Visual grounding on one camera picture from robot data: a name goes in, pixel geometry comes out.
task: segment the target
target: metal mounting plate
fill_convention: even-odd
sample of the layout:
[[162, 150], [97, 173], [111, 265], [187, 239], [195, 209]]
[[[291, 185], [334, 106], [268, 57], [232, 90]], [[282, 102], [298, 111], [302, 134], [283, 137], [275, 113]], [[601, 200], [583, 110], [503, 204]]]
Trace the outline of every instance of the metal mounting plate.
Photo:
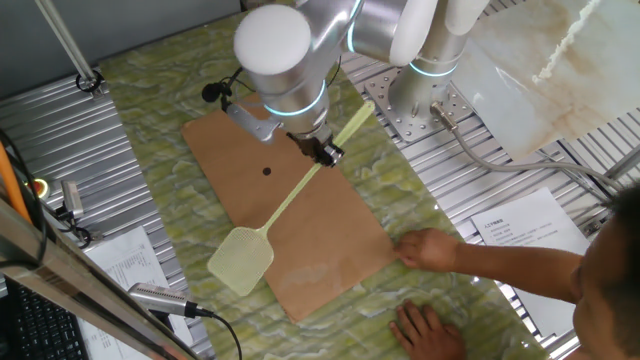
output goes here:
[[[385, 71], [375, 77], [370, 78], [365, 83], [365, 91], [375, 101], [380, 111], [389, 119], [389, 123], [395, 129], [400, 138], [407, 142], [413, 143], [418, 140], [442, 130], [444, 127], [437, 120], [422, 119], [401, 119], [389, 104], [389, 85], [396, 78], [400, 69], [393, 68]], [[449, 98], [445, 101], [444, 108], [453, 119], [458, 122], [466, 119], [473, 114], [471, 106], [467, 104], [458, 90], [449, 84]]]

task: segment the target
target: gray tube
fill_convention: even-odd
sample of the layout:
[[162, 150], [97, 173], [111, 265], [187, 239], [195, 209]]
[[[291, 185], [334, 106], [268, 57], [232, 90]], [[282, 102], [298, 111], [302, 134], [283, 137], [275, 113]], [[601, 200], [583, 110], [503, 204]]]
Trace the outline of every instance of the gray tube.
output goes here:
[[486, 167], [489, 170], [498, 171], [498, 172], [515, 172], [515, 171], [527, 171], [527, 170], [536, 170], [536, 169], [567, 169], [567, 170], [577, 171], [587, 175], [591, 175], [596, 179], [602, 181], [603, 183], [616, 189], [617, 191], [621, 191], [623, 189], [623, 187], [620, 184], [618, 184], [616, 181], [609, 179], [608, 177], [600, 174], [595, 170], [589, 169], [584, 166], [567, 163], [567, 162], [557, 162], [557, 163], [545, 162], [541, 164], [509, 165], [509, 166], [492, 164], [490, 162], [485, 161], [484, 159], [476, 155], [476, 153], [474, 153], [473, 150], [471, 150], [467, 142], [464, 140], [464, 138], [460, 134], [460, 131], [456, 129], [456, 130], [453, 130], [452, 133], [460, 143], [460, 146], [462, 147], [464, 152], [466, 152], [467, 155], [469, 155], [469, 157], [473, 159], [475, 162], [477, 162], [483, 167]]

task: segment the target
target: fly swatter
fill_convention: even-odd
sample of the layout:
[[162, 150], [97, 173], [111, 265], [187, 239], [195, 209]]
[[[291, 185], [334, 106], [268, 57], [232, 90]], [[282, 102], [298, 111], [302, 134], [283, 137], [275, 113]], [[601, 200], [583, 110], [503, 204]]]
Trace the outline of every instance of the fly swatter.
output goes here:
[[[341, 147], [371, 115], [374, 108], [373, 101], [366, 101], [338, 134], [334, 144]], [[269, 228], [321, 166], [314, 164], [311, 167], [263, 227], [237, 227], [231, 230], [220, 248], [209, 259], [209, 271], [238, 295], [249, 294], [273, 262], [273, 248], [267, 239]]]

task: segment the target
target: human hand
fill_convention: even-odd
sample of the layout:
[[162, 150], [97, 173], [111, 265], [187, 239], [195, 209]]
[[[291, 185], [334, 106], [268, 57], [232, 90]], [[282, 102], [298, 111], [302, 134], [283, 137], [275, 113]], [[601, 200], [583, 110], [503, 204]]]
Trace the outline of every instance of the human hand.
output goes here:
[[395, 252], [410, 268], [436, 272], [455, 270], [456, 254], [462, 243], [438, 229], [409, 231]]
[[438, 314], [430, 307], [423, 307], [424, 317], [411, 302], [398, 306], [398, 324], [389, 324], [391, 332], [407, 351], [411, 360], [465, 360], [467, 353], [458, 329], [442, 325]]

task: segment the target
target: fly swatter handle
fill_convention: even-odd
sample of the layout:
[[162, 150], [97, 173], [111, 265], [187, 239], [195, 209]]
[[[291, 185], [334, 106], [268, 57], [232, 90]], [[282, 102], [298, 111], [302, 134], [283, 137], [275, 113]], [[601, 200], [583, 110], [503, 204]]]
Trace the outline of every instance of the fly swatter handle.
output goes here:
[[336, 136], [336, 139], [333, 141], [333, 143], [338, 147], [344, 145], [344, 143], [349, 140], [351, 135], [353, 135], [360, 128], [360, 125], [362, 125], [367, 120], [369, 115], [373, 113], [373, 110], [375, 108], [376, 105], [373, 101], [365, 101], [364, 105], [360, 107], [360, 110], [358, 110], [358, 112], [353, 115], [347, 125], [344, 126], [342, 131], [340, 131], [340, 134]]
[[[360, 110], [358, 110], [358, 112], [351, 118], [351, 120], [349, 120], [347, 125], [345, 125], [345, 127], [342, 129], [340, 134], [338, 134], [338, 136], [336, 137], [336, 140], [333, 143], [336, 144], [337, 146], [342, 146], [351, 137], [351, 135], [353, 135], [356, 132], [356, 130], [358, 130], [360, 125], [362, 125], [362, 123], [364, 123], [365, 120], [367, 120], [369, 115], [371, 115], [371, 113], [373, 112], [374, 108], [375, 108], [375, 104], [373, 103], [373, 101], [365, 101], [364, 105], [362, 105]], [[287, 196], [287, 198], [284, 199], [282, 204], [278, 206], [278, 209], [273, 213], [273, 215], [271, 215], [271, 218], [269, 218], [267, 223], [264, 224], [264, 226], [261, 227], [259, 231], [264, 232], [265, 234], [269, 231], [269, 228], [271, 227], [271, 225], [273, 225], [273, 223], [276, 222], [276, 220], [278, 220], [278, 218], [280, 217], [280, 214], [282, 214], [282, 212], [287, 208], [287, 206], [289, 206], [291, 201], [295, 199], [296, 195], [298, 195], [298, 193], [302, 191], [302, 189], [305, 187], [305, 185], [307, 185], [309, 180], [313, 178], [313, 175], [315, 175], [318, 172], [318, 170], [320, 170], [321, 166], [322, 165], [320, 164], [314, 164], [311, 167], [311, 169], [309, 169], [307, 174], [302, 178], [302, 180], [300, 180], [298, 185], [296, 185], [293, 191], [291, 191], [289, 196]]]

